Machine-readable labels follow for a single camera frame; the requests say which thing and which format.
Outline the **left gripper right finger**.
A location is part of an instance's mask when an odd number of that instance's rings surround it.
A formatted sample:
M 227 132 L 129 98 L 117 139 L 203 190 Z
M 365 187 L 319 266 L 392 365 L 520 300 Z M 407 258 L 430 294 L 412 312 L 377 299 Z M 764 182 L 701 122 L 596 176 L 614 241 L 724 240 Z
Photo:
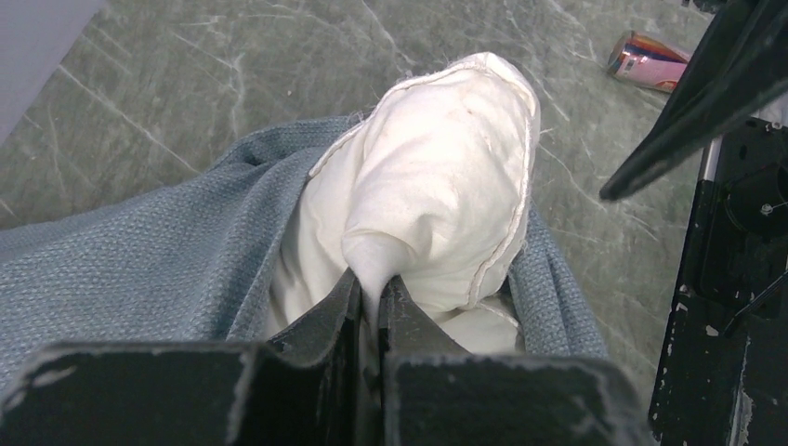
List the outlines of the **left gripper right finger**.
M 386 445 L 650 445 L 625 375 L 587 357 L 476 355 L 445 334 L 403 280 L 380 303 Z

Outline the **blue grey pillow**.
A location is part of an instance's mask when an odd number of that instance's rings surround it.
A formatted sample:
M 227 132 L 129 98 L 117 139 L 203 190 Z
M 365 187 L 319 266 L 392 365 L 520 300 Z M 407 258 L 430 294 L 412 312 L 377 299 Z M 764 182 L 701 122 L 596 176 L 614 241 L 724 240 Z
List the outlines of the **blue grey pillow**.
M 309 170 L 354 125 L 304 121 L 238 140 L 200 176 L 1 234 L 1 390 L 57 341 L 267 339 L 277 253 Z M 528 228 L 500 288 L 524 353 L 603 358 L 550 231 Z

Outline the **white pillow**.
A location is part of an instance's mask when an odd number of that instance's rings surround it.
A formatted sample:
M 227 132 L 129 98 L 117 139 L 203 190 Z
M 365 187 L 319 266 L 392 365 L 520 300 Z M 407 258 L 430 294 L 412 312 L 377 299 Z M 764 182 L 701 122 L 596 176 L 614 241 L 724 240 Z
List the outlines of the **white pillow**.
M 266 336 L 323 300 L 346 270 L 376 320 L 400 276 L 473 353 L 519 353 L 499 294 L 528 228 L 538 98 L 491 52 L 392 86 L 309 170 L 277 253 Z

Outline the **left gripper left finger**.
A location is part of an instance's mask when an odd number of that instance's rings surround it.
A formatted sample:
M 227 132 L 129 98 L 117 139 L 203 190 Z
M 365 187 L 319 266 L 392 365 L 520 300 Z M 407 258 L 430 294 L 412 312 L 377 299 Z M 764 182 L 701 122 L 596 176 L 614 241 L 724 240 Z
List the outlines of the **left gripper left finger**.
M 349 445 L 361 289 L 351 271 L 265 342 L 59 343 L 1 404 L 5 445 Z

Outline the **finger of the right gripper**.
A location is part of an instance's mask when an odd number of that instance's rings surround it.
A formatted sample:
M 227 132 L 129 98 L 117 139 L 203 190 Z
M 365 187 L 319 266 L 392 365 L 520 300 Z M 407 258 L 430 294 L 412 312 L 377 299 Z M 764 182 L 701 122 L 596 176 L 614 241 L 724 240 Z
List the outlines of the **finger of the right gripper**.
M 599 191 L 627 198 L 787 92 L 787 4 L 728 1 L 642 142 Z

